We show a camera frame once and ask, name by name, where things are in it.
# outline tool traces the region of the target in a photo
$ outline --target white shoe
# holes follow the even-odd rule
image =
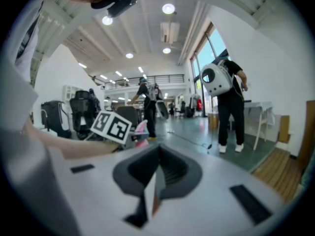
[[[219,152],[225,153],[226,152],[226,146],[222,146],[221,144],[219,144]]]
[[[238,153],[241,153],[242,150],[244,149],[244,144],[242,145],[236,145],[236,148],[235,148],[235,151],[238,152]]]

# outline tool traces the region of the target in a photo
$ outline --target black cap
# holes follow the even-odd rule
[[[115,1],[116,0],[103,0],[103,1],[97,2],[97,3],[93,2],[93,3],[91,3],[91,7],[92,7],[92,9],[102,9],[102,8],[109,6],[110,4],[112,4]]]

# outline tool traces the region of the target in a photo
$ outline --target floor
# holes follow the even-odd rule
[[[275,143],[259,139],[256,151],[253,151],[255,137],[245,135],[242,153],[234,151],[235,133],[229,132],[226,154],[220,154],[218,148],[218,130],[213,133],[208,130],[207,118],[170,118],[163,121],[158,119],[156,125],[157,140],[152,143],[164,143],[170,147],[176,145],[191,149],[194,152],[221,157],[246,171],[252,172],[272,152]],[[212,148],[207,150],[213,137]]]
[[[252,174],[278,192],[287,203],[295,196],[302,171],[287,151],[275,148]]]

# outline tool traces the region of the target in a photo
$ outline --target green floor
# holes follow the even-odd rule
[[[206,148],[211,143],[211,132],[208,131],[207,118],[157,120],[156,131],[158,138],[153,143],[164,143],[170,147],[183,147],[204,154],[209,151],[209,154],[237,164],[246,171],[251,171],[257,167],[275,146],[273,142],[264,142],[263,139],[259,139],[256,151],[253,151],[255,137],[245,135],[244,150],[242,153],[236,153],[234,151],[236,145],[235,133],[232,131],[229,132],[226,154],[220,154],[218,130],[215,129],[212,148],[207,150]]]

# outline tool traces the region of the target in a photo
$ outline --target wooden floor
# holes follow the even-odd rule
[[[302,177],[297,160],[289,156],[289,152],[275,148],[252,173],[278,192],[285,203],[293,199]]]

